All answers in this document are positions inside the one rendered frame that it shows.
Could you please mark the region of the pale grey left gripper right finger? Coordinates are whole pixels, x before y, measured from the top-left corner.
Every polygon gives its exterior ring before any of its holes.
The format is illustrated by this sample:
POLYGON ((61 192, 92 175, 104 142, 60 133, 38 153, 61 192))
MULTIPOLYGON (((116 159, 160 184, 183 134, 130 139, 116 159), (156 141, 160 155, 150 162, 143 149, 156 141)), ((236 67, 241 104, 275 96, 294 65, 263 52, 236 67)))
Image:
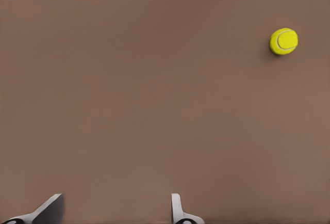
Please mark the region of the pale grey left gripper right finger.
POLYGON ((205 224, 205 221, 195 215, 183 211, 178 193, 171 193, 172 224, 205 224))

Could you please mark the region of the yellow tennis ball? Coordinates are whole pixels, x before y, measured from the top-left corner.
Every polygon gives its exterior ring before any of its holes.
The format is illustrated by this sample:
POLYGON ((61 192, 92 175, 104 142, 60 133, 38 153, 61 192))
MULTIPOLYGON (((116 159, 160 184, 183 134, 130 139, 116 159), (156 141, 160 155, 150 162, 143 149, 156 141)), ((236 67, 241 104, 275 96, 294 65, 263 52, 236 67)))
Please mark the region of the yellow tennis ball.
POLYGON ((276 30, 269 39, 269 48, 275 55, 287 55, 293 52, 299 43, 297 33, 291 28, 276 30))

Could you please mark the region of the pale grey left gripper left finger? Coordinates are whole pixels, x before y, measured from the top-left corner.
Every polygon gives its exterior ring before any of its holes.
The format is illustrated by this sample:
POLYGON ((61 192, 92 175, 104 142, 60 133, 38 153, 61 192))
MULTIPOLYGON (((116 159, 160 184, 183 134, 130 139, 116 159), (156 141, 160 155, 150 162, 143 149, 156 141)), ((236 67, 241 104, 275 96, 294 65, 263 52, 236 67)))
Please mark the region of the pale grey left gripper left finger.
POLYGON ((54 194, 34 212, 12 217, 1 224, 61 224, 64 219, 64 195, 54 194))

